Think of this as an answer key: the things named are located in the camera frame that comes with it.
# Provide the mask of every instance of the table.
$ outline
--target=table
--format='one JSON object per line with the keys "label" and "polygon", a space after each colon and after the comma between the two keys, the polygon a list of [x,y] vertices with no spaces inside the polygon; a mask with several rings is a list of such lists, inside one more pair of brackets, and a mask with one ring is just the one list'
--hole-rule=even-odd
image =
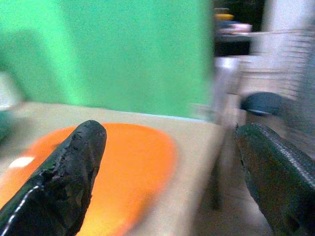
{"label": "table", "polygon": [[19,105],[13,113],[16,125],[0,145],[0,175],[39,137],[89,119],[141,124],[168,133],[178,152],[174,177],[155,205],[127,235],[189,235],[192,219],[223,141],[221,126],[196,119],[34,102]]}

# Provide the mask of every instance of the green backdrop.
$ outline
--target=green backdrop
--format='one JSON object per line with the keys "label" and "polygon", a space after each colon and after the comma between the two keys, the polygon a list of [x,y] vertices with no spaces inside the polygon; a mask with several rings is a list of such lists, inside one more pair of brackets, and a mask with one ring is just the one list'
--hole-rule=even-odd
{"label": "green backdrop", "polygon": [[1,0],[0,62],[28,100],[191,116],[209,101],[208,0]]}

